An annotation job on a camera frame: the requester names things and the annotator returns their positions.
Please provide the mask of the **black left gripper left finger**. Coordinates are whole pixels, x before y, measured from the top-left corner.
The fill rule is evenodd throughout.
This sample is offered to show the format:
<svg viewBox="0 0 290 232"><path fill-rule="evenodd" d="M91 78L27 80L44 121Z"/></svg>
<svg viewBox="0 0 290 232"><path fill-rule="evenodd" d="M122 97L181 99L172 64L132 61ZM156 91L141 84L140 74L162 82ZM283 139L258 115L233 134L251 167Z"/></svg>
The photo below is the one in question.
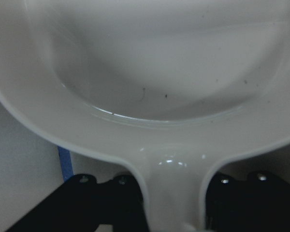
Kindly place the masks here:
<svg viewBox="0 0 290 232"><path fill-rule="evenodd" d="M98 184L99 223L111 225L114 232L146 232L144 199L132 175L122 174Z"/></svg>

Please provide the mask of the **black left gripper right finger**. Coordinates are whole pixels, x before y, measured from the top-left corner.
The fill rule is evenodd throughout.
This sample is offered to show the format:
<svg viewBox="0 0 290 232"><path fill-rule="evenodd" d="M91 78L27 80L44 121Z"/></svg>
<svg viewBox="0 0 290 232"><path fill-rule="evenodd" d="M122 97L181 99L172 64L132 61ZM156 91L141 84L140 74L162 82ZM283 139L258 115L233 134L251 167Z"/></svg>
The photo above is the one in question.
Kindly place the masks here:
<svg viewBox="0 0 290 232"><path fill-rule="evenodd" d="M247 232L249 225L244 212L246 179L216 173L206 193L206 229L213 232Z"/></svg>

